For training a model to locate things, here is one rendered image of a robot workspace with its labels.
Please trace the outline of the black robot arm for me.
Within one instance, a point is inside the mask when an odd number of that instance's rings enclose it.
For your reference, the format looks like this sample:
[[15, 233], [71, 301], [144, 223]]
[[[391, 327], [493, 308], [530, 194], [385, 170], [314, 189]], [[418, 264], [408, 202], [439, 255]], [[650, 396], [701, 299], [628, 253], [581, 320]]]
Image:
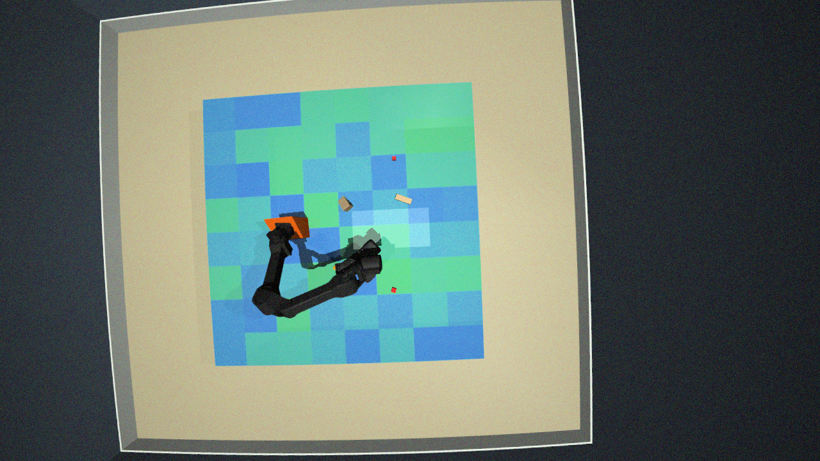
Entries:
[[337, 275], [330, 282], [287, 300], [279, 292], [279, 281], [281, 281], [284, 260], [292, 255], [293, 248], [289, 240], [295, 230], [291, 227], [291, 223], [275, 223], [275, 226], [273, 231], [266, 234], [270, 240], [270, 260], [265, 280], [252, 298], [252, 303], [265, 316], [293, 318], [297, 313], [307, 311], [331, 298], [353, 295], [364, 282], [369, 283], [382, 271], [381, 255], [368, 255], [361, 257], [361, 260], [357, 257], [349, 257], [342, 263], [336, 263]]

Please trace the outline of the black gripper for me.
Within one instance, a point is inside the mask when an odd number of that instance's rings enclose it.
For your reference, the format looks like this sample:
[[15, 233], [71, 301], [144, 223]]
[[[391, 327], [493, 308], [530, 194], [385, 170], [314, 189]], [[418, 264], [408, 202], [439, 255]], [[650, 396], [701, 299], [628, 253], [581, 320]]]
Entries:
[[354, 254], [351, 255], [351, 257], [357, 257], [357, 259], [361, 260], [361, 257], [364, 257], [364, 256], [377, 255], [378, 253], [381, 252], [381, 249], [380, 249], [380, 247], [377, 246], [377, 244], [375, 244], [375, 242], [372, 239], [369, 239], [369, 240], [367, 240], [366, 244], [363, 245], [363, 247], [361, 247], [361, 249], [359, 249], [359, 251], [360, 251], [360, 254], [359, 253], [354, 253]]

